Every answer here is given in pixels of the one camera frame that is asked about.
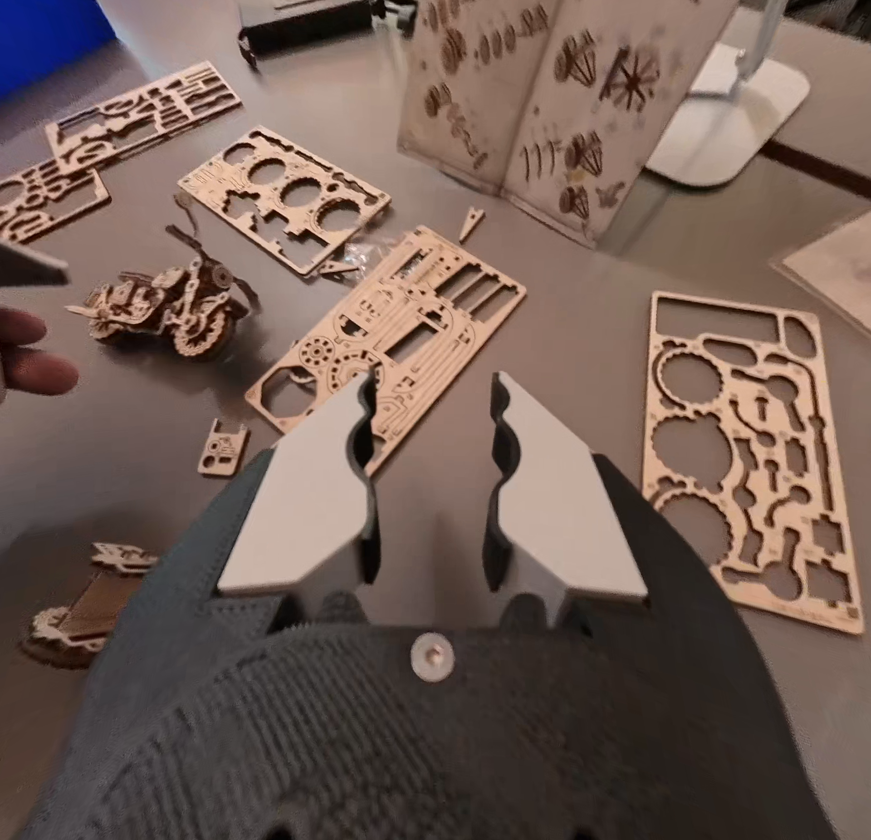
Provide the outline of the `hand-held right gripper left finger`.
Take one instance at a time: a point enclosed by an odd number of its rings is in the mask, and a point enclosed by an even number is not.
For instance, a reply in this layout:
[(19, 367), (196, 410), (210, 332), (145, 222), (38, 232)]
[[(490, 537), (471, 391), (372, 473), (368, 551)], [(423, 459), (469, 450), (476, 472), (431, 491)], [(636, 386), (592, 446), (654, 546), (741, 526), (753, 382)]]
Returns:
[(376, 372), (350, 380), (274, 446), (217, 580), (223, 598), (289, 598), (306, 617), (380, 571)]

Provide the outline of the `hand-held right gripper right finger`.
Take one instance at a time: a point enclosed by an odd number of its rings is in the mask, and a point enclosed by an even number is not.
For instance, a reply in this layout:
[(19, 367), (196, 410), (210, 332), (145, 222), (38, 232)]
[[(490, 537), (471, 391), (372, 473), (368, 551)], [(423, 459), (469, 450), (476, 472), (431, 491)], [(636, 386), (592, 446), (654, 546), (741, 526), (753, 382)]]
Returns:
[(577, 599), (641, 606), (648, 587), (590, 447), (505, 371), (489, 401), (499, 472), (484, 532), (490, 593), (503, 607), (538, 598), (550, 628)]

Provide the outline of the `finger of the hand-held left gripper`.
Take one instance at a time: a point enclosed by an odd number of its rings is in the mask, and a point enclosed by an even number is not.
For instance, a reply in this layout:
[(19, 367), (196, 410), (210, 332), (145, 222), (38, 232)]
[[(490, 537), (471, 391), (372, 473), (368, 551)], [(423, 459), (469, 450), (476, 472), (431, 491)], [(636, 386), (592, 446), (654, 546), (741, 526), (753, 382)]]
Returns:
[(63, 287), (70, 282), (69, 267), (28, 246), (1, 241), (2, 287)]

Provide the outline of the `wooden sidecar model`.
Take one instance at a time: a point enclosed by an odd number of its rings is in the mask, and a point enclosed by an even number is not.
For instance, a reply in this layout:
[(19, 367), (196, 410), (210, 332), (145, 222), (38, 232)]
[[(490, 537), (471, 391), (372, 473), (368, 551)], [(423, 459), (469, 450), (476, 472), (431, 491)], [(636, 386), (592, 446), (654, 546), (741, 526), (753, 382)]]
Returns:
[(45, 608), (31, 619), (19, 643), (21, 653), (51, 668), (89, 668), (159, 559), (136, 545), (93, 542), (87, 586), (70, 605)]

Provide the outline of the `person's left hand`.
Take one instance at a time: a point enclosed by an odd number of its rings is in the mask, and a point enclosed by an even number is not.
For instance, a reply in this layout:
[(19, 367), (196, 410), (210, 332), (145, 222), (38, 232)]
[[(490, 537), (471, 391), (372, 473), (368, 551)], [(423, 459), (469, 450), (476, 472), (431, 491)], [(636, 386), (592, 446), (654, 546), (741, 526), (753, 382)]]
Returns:
[(57, 397), (75, 388), (79, 371), (60, 355), (39, 349), (48, 335), (43, 319), (1, 308), (1, 359), (5, 387), (34, 396)]

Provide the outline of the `small wooden panel, round holes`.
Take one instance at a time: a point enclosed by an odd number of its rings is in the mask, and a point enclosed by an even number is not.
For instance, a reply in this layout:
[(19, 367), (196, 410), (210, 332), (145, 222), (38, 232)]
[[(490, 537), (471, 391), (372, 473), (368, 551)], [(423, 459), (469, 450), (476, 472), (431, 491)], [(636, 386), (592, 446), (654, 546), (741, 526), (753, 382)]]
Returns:
[(197, 472), (201, 476), (230, 478), (236, 475), (250, 437), (250, 429), (241, 423), (229, 432), (219, 418), (212, 420)]

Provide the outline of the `wooden puzzle sheet, long cutouts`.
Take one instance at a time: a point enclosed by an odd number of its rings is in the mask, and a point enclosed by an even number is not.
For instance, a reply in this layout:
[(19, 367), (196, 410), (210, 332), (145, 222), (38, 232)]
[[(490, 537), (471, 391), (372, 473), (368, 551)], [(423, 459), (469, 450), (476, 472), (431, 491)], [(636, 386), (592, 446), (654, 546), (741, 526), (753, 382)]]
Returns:
[(210, 62), (192, 65), (45, 127), (62, 174), (129, 159), (242, 106)]

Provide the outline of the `wooden puzzle sheet, gear holes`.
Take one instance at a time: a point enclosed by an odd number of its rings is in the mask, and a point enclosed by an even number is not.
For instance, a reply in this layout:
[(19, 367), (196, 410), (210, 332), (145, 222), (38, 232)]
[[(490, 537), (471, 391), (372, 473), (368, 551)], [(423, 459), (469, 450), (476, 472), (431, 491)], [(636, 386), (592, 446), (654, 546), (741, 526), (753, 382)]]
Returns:
[(706, 566), (731, 601), (865, 633), (814, 314), (653, 292), (641, 487), (719, 518)]

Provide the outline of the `wooden puzzle sheet, round holes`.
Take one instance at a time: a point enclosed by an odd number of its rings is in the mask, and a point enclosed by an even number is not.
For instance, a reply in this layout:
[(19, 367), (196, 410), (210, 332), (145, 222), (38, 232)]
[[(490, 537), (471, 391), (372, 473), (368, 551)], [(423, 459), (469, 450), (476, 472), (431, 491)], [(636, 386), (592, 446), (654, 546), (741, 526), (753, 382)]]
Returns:
[(391, 204), (387, 192), (266, 127), (196, 167), (179, 187), (299, 276)]

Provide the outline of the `wooden puzzle sheet, slotted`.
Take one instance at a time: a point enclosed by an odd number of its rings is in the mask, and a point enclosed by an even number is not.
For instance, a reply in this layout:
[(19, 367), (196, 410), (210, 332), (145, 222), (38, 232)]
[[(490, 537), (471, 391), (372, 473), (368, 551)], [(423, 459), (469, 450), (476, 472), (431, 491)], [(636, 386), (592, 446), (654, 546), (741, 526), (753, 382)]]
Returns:
[(373, 476), (485, 343), (526, 287), (426, 226), (376, 269), (245, 392), (287, 434), (359, 374), (375, 372)]

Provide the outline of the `blue plastic bin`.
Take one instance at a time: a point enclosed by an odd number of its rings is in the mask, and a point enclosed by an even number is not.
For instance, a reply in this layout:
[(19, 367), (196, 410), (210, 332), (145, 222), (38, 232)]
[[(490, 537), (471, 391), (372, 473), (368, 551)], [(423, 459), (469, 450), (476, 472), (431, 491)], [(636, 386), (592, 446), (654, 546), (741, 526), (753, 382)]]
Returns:
[(1, 0), (2, 101), (115, 38), (97, 0)]

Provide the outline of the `clear plastic bag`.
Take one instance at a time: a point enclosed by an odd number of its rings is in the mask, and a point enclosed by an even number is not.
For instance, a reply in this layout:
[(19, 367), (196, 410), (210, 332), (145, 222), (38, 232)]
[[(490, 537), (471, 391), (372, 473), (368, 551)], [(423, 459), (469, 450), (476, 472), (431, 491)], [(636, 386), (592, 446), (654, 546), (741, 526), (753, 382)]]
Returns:
[(354, 265), (362, 275), (366, 275), (398, 247), (405, 236), (405, 232), (391, 235), (359, 233), (351, 237), (343, 247), (343, 261)]

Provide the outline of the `beige paper sheet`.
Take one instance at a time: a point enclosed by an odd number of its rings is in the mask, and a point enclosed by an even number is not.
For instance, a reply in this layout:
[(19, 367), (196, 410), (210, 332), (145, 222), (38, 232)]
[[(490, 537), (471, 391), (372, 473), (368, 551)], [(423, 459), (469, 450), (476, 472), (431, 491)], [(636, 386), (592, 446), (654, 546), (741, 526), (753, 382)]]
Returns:
[(842, 319), (870, 335), (870, 213), (839, 223), (770, 263)]

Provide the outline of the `white monitor stand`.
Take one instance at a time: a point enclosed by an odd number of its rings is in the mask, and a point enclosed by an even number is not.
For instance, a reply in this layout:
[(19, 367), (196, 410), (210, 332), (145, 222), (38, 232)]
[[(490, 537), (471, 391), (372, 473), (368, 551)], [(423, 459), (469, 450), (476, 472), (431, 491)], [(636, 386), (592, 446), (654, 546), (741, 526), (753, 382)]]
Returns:
[(685, 187), (724, 186), (804, 103), (806, 75), (769, 56), (789, 2), (766, 0), (747, 48), (714, 45), (646, 170)]

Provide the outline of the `standing instruction booklet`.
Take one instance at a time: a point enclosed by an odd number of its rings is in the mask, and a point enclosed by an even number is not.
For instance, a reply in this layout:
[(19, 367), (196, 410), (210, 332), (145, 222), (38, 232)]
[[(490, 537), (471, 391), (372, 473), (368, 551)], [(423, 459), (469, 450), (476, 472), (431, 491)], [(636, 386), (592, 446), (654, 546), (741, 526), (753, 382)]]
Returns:
[(739, 0), (420, 0), (398, 148), (594, 247)]

